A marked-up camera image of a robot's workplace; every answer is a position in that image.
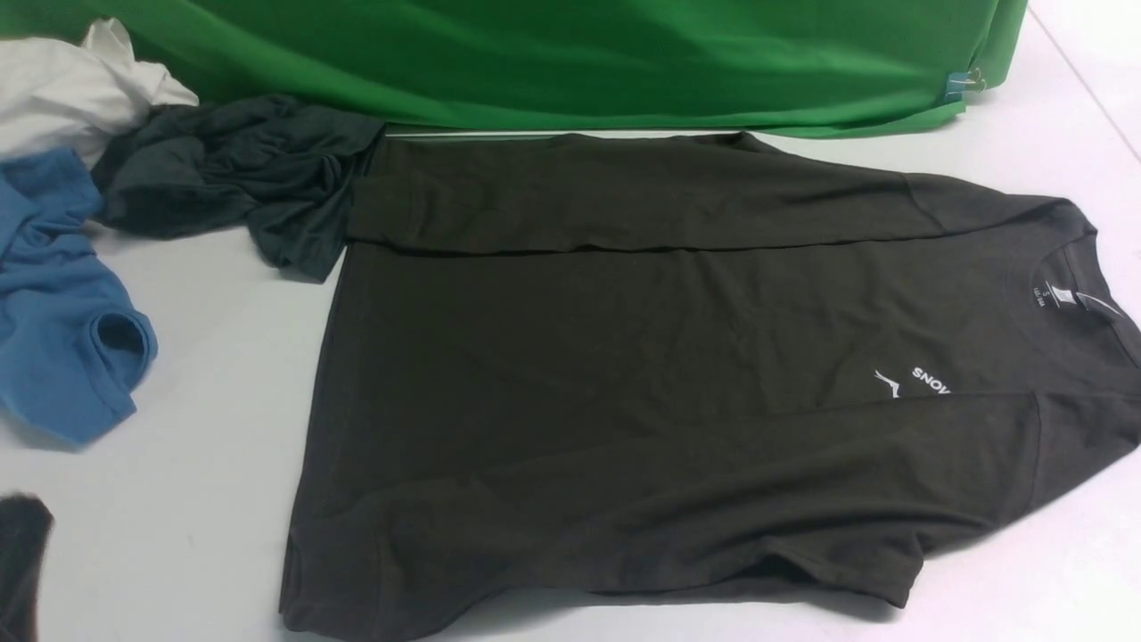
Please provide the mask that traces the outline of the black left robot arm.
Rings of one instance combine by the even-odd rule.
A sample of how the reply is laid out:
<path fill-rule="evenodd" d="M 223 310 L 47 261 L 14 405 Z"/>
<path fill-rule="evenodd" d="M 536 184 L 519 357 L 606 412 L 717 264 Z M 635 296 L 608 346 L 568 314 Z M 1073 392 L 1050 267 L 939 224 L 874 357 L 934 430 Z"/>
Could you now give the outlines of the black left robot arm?
<path fill-rule="evenodd" d="M 52 512 L 26 493 L 1 499 L 1 639 L 37 641 L 37 598 Z"/>

